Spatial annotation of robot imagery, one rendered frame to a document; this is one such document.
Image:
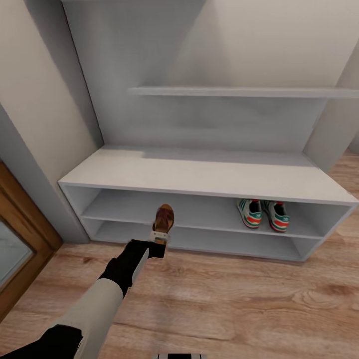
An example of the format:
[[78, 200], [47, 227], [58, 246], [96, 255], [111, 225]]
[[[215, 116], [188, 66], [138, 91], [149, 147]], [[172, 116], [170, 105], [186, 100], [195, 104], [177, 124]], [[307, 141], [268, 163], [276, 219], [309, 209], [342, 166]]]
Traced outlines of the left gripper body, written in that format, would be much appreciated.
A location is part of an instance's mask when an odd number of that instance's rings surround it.
[[163, 257], [164, 257], [165, 248], [166, 248], [165, 245], [163, 245], [163, 244], [158, 244], [158, 243], [154, 243], [154, 242], [148, 242], [148, 243], [151, 244], [151, 245], [152, 245], [152, 248], [153, 248], [152, 255], [151, 255], [151, 257], [149, 257], [149, 258], [152, 258], [152, 257], [163, 258]]

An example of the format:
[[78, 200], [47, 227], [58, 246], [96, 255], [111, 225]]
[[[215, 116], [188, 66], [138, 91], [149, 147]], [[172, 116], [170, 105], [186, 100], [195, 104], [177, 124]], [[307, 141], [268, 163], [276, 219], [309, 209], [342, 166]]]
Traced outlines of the gym shoe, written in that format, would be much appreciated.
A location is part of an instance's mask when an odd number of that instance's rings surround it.
[[250, 228], [258, 228], [262, 217], [260, 200], [237, 198], [236, 205], [244, 224]]
[[269, 215], [270, 226], [276, 231], [285, 232], [289, 225], [290, 217], [286, 213], [284, 203], [261, 199], [260, 205]]

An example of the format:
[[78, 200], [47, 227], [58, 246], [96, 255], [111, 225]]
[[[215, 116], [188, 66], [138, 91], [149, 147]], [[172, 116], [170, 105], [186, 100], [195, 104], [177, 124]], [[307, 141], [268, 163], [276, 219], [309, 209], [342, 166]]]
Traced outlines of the sandal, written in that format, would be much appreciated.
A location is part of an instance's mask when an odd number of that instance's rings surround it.
[[[168, 204], [163, 204], [156, 213], [156, 221], [153, 223], [152, 229], [156, 232], [167, 233], [174, 224], [174, 211]], [[166, 246], [167, 241], [157, 240], [158, 244]]]

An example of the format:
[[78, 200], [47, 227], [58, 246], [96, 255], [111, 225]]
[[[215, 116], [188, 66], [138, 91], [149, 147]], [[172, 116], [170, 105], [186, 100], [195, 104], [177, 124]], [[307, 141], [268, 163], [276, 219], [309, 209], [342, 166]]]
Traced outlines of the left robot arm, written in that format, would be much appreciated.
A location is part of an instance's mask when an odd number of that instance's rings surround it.
[[164, 257], [166, 246], [157, 240], [170, 241], [171, 236], [151, 231], [148, 241], [131, 239], [91, 288], [38, 341], [0, 359], [97, 359], [128, 287], [147, 259]]

